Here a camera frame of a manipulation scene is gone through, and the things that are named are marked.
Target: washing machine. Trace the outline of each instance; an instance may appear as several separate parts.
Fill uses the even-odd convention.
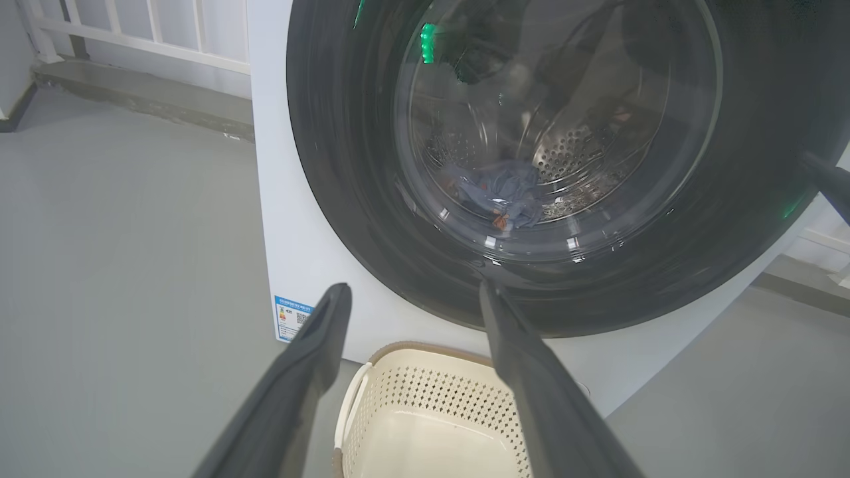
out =
[[[606,416],[826,205],[841,0],[249,0],[269,339],[489,353],[481,277]]]

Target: sticker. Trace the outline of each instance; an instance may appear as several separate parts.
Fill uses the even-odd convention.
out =
[[[275,325],[277,339],[282,342],[292,342],[295,334],[313,313],[309,305],[300,304],[294,300],[283,299],[275,295]]]

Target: laundry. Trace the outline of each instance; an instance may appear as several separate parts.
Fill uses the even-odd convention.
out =
[[[496,215],[499,230],[531,227],[540,221],[543,206],[536,197],[537,168],[528,162],[505,161],[466,170],[448,164],[442,170],[456,186],[458,199]]]

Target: laundry basket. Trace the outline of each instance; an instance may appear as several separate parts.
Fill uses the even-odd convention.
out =
[[[336,478],[530,478],[513,393],[490,361],[404,342],[354,375],[334,436]]]

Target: floor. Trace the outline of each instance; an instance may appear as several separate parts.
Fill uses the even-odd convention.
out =
[[[283,346],[253,145],[54,90],[0,135],[0,476],[186,477]]]
[[[0,476],[191,475],[283,350],[252,145],[41,90],[0,135],[0,225]],[[750,289],[609,424],[651,477],[844,476],[848,366],[846,317]]]
[[[608,417],[647,477],[843,477],[850,319],[749,288]]]

